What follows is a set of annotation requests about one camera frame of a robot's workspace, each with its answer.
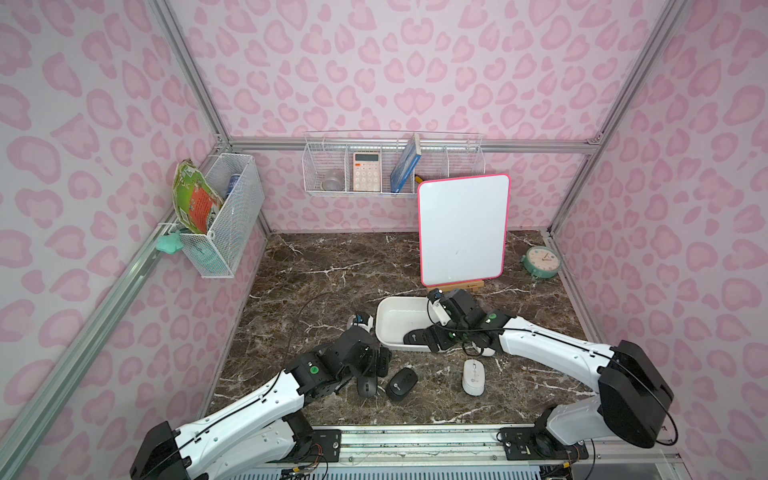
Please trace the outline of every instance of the white wire basket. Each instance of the white wire basket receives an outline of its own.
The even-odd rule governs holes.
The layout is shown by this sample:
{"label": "white wire basket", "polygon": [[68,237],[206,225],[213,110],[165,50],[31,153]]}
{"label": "white wire basket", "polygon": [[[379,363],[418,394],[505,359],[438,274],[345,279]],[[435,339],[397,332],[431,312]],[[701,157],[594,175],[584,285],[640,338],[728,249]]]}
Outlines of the white wire basket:
{"label": "white wire basket", "polygon": [[[400,154],[414,132],[395,131],[318,131],[307,132],[302,157],[304,189],[321,197],[415,197],[414,175],[423,180],[472,177],[485,173],[482,153],[482,135],[419,133],[422,157],[416,164],[414,175],[398,193],[392,192],[389,176],[395,169]],[[381,156],[381,191],[353,190],[353,159],[356,152],[376,152]],[[343,190],[324,190],[323,181],[329,176],[344,177]]]}
{"label": "white wire basket", "polygon": [[264,203],[259,171],[250,155],[220,154],[205,179],[224,198],[230,177],[240,179],[208,233],[182,233],[182,249],[203,278],[233,278]]}

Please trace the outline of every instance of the blue book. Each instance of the blue book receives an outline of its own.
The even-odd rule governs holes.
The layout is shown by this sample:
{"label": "blue book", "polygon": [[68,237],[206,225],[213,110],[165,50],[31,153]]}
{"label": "blue book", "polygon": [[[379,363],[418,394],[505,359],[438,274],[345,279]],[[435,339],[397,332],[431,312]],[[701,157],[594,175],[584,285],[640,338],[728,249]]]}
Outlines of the blue book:
{"label": "blue book", "polygon": [[413,170],[416,168],[416,164],[421,157],[422,145],[419,140],[419,134],[413,134],[413,137],[406,145],[406,149],[400,155],[395,169],[389,175],[389,186],[392,193],[400,193],[406,181],[413,175]]}

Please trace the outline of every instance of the snack bag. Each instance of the snack bag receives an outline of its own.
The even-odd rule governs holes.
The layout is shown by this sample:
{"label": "snack bag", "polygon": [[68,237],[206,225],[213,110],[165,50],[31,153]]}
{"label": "snack bag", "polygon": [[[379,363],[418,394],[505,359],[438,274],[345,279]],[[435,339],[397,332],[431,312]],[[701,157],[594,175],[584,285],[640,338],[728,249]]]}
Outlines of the snack bag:
{"label": "snack bag", "polygon": [[221,196],[210,187],[189,159],[176,167],[173,199],[179,221],[192,233],[208,233],[224,204]]}

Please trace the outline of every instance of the brown marble surface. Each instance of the brown marble surface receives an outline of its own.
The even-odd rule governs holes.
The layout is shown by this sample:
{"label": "brown marble surface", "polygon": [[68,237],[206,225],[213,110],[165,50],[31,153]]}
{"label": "brown marble surface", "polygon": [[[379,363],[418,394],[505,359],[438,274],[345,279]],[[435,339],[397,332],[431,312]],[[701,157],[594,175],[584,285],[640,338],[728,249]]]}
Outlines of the brown marble surface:
{"label": "brown marble surface", "polygon": [[[538,232],[510,232],[504,273],[487,280],[475,298],[486,311],[501,308],[584,339],[560,280],[534,281],[520,263],[532,244],[543,244]],[[296,314],[308,299],[334,292],[305,308],[288,360],[333,341],[355,311],[375,315],[387,296],[425,296],[419,278],[417,233],[272,235],[209,412],[276,375]],[[442,354],[395,351],[390,376],[404,366],[419,375],[419,383],[401,403],[390,402],[384,394],[388,379],[379,380],[379,394],[373,399],[358,396],[353,380],[339,395],[314,402],[303,412],[314,425],[532,422],[551,403],[571,403],[591,394],[560,372],[497,353],[480,358],[485,393],[473,397],[462,389],[465,360],[458,347]]]}

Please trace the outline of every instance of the pink leopard print wall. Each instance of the pink leopard print wall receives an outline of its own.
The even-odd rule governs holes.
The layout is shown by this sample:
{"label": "pink leopard print wall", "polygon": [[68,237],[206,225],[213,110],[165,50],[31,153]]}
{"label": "pink leopard print wall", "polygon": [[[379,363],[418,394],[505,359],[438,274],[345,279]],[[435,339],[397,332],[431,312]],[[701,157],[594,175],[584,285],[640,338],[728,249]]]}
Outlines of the pink leopard print wall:
{"label": "pink leopard print wall", "polygon": [[233,136],[590,138],[661,0],[173,0]]}
{"label": "pink leopard print wall", "polygon": [[[278,232],[416,231],[415,198],[311,197],[304,191],[302,152],[251,152],[266,200],[262,211]],[[549,226],[584,156],[580,154],[486,154],[485,172],[510,174],[507,227]]]}
{"label": "pink leopard print wall", "polygon": [[212,138],[141,0],[0,3],[2,436]]}
{"label": "pink leopard print wall", "polygon": [[765,477],[768,3],[699,0],[559,236],[612,342],[677,400],[694,478]]}
{"label": "pink leopard print wall", "polygon": [[156,424],[199,419],[263,253],[256,227],[233,279],[166,255],[80,382],[20,480],[128,478]]}

